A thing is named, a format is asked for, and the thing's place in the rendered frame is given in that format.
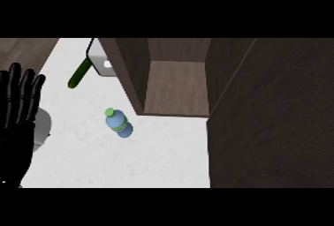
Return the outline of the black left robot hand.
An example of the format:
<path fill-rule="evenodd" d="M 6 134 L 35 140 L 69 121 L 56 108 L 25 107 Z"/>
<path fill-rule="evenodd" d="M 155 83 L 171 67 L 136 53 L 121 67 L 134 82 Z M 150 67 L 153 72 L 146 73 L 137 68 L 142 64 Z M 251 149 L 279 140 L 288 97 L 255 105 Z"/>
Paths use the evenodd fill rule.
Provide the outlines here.
<path fill-rule="evenodd" d="M 44 81 L 45 76 L 22 71 L 19 63 L 0 71 L 0 190 L 19 188 L 28 172 Z"/>

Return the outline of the pale grey appliance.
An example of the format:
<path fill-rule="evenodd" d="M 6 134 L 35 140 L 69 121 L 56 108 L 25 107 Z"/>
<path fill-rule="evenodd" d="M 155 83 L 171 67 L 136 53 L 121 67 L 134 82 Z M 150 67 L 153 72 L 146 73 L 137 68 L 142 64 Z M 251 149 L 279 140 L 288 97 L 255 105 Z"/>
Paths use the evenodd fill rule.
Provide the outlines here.
<path fill-rule="evenodd" d="M 88 47 L 85 50 L 85 56 L 91 61 L 96 73 L 102 77 L 115 77 L 116 73 L 108 60 L 100 41 L 96 38 L 90 40 Z"/>

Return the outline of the open brown wooden cabinet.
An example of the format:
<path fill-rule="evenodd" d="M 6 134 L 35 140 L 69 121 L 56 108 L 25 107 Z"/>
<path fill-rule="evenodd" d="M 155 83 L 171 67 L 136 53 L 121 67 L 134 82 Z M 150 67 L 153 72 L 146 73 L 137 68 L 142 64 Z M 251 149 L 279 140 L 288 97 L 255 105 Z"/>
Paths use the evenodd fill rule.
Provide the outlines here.
<path fill-rule="evenodd" d="M 208 117 L 251 38 L 102 38 L 116 78 L 140 116 Z"/>

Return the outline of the blue water bottle green cap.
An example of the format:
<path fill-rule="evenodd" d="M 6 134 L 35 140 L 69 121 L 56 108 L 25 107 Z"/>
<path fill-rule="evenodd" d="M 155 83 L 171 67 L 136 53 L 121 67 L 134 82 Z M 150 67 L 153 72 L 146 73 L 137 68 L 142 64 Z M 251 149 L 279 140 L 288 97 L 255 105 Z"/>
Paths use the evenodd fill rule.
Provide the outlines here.
<path fill-rule="evenodd" d="M 133 125 L 119 109 L 108 108 L 105 111 L 106 125 L 119 138 L 127 138 L 133 133 Z"/>

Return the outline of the green cucumber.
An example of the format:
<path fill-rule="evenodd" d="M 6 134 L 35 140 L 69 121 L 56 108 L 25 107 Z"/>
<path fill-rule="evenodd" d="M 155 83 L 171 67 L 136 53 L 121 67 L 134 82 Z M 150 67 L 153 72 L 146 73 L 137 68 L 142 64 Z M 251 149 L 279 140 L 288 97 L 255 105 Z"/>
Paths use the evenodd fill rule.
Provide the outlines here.
<path fill-rule="evenodd" d="M 88 58 L 85 58 L 69 78 L 69 81 L 68 81 L 68 88 L 75 88 L 82 80 L 82 77 L 91 67 L 91 61 Z"/>

